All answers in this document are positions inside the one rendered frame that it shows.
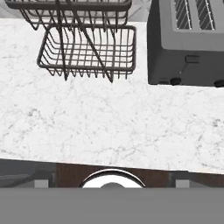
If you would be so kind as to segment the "grey toaster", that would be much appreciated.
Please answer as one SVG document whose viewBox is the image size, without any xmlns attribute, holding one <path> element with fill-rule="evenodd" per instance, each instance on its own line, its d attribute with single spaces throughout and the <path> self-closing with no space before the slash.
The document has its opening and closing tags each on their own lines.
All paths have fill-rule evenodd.
<svg viewBox="0 0 224 224">
<path fill-rule="evenodd" d="M 224 0 L 151 0 L 151 85 L 224 88 Z"/>
</svg>

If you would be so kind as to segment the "round white black-rimmed object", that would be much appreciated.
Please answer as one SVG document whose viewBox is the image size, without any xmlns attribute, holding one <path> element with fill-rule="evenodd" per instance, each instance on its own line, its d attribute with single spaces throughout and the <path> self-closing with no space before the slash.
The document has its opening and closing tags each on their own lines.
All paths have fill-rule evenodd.
<svg viewBox="0 0 224 224">
<path fill-rule="evenodd" d="M 102 169 L 88 175 L 80 184 L 80 188 L 145 188 L 145 183 L 134 174 L 121 169 Z"/>
</svg>

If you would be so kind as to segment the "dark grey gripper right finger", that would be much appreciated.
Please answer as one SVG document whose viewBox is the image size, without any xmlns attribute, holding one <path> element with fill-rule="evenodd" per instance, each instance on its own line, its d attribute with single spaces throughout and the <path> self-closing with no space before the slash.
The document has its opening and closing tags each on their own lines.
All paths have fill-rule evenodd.
<svg viewBox="0 0 224 224">
<path fill-rule="evenodd" d="M 223 187 L 224 174 L 212 174 L 189 171 L 171 171 L 170 186 L 176 188 Z"/>
</svg>

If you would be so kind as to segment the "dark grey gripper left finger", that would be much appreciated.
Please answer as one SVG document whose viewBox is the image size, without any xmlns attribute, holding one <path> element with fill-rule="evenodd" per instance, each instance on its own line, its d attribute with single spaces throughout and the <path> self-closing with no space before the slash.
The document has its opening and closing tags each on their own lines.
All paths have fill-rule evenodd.
<svg viewBox="0 0 224 224">
<path fill-rule="evenodd" d="M 55 163 L 0 159 L 0 188 L 54 187 Z"/>
</svg>

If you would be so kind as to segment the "brown wooden cabinet front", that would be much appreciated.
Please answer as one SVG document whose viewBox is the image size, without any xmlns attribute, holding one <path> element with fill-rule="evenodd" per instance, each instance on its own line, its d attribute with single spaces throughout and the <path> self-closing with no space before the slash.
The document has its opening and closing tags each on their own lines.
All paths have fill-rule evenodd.
<svg viewBox="0 0 224 224">
<path fill-rule="evenodd" d="M 56 164 L 58 187 L 83 187 L 91 178 L 106 174 L 128 177 L 142 187 L 167 187 L 171 182 L 168 171 L 88 164 Z"/>
</svg>

